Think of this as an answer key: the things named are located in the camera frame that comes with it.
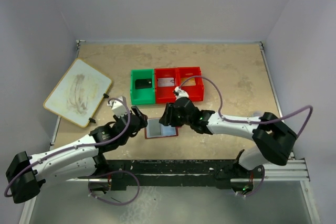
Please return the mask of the red leather card holder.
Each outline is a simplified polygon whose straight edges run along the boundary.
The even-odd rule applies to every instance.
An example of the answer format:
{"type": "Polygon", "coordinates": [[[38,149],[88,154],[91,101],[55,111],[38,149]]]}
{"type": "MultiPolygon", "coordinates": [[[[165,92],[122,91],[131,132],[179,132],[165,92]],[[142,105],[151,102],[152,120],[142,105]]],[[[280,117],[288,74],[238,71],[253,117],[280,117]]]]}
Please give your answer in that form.
{"type": "Polygon", "coordinates": [[[159,123],[159,118],[148,119],[148,125],[145,128],[145,138],[163,138],[178,136],[178,128],[172,126],[164,126],[159,123]]]}

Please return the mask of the white card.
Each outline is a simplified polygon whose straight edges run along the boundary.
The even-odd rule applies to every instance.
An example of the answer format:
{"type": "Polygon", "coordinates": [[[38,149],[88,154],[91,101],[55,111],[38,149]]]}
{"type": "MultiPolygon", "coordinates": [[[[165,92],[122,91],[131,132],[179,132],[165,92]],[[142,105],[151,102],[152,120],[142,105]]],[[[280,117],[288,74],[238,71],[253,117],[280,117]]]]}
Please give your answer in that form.
{"type": "Polygon", "coordinates": [[[157,86],[158,87],[173,87],[175,86],[175,79],[172,77],[158,78],[157,86]]]}

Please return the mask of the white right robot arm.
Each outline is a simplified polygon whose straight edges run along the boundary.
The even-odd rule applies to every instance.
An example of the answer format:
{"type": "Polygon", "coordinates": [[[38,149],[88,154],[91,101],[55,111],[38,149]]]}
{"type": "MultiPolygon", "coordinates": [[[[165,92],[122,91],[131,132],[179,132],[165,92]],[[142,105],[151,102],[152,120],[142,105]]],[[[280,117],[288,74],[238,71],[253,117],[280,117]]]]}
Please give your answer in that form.
{"type": "Polygon", "coordinates": [[[266,163],[285,166],[297,134],[270,112],[260,117],[220,116],[213,110],[200,110],[184,97],[167,103],[159,123],[164,126],[188,125],[199,134],[224,134],[242,137],[256,145],[243,150],[234,164],[234,173],[246,177],[251,171],[266,163]]]}

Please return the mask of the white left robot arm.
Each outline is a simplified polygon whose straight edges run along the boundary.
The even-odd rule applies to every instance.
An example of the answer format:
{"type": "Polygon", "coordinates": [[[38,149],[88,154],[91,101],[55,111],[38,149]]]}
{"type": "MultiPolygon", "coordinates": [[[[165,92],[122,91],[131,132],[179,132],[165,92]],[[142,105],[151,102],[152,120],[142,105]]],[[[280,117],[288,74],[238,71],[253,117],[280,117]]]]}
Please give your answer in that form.
{"type": "Polygon", "coordinates": [[[124,146],[148,125],[148,117],[137,106],[123,106],[113,117],[114,121],[63,147],[34,155],[16,154],[6,171],[8,185],[4,196],[19,204],[37,196],[43,185],[106,176],[111,168],[104,153],[124,146]]]}

